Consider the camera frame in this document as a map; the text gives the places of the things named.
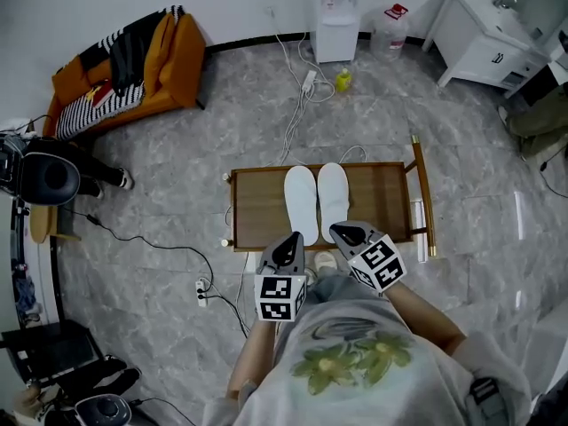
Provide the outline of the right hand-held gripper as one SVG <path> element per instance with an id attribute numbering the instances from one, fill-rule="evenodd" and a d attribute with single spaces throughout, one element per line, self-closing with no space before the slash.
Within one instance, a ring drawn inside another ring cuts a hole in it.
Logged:
<path id="1" fill-rule="evenodd" d="M 382 293 L 407 275 L 402 257 L 387 234 L 364 221 L 347 220 L 331 225 L 329 233 L 346 259 L 355 279 Z M 360 242 L 370 241 L 361 251 Z"/>

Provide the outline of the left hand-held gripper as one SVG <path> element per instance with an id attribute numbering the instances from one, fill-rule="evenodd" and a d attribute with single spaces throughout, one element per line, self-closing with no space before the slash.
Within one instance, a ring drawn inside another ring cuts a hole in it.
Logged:
<path id="1" fill-rule="evenodd" d="M 306 292 L 304 237 L 294 231 L 273 242 L 262 253 L 254 278 L 258 318 L 270 322 L 294 322 Z"/>

